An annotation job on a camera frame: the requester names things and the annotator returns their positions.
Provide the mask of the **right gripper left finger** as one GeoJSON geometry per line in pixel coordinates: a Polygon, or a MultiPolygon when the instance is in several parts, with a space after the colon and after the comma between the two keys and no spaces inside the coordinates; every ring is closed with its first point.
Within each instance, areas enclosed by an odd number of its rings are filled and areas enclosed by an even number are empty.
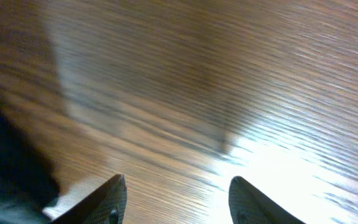
{"type": "Polygon", "coordinates": [[[122,224],[126,204],[126,181],[117,174],[51,224],[122,224]]]}

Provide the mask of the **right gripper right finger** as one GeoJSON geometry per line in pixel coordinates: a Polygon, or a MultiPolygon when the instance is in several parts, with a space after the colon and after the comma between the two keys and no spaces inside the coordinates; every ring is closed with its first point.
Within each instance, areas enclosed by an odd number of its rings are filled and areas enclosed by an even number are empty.
{"type": "Polygon", "coordinates": [[[233,224],[304,224],[241,176],[231,180],[228,204],[233,224]]]}

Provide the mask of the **black t-shirt white lettering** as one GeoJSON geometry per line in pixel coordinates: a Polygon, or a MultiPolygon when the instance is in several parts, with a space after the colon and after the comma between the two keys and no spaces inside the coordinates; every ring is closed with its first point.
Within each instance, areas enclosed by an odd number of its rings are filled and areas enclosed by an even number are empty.
{"type": "Polygon", "coordinates": [[[60,193],[52,168],[0,110],[0,223],[50,223],[60,193]]]}

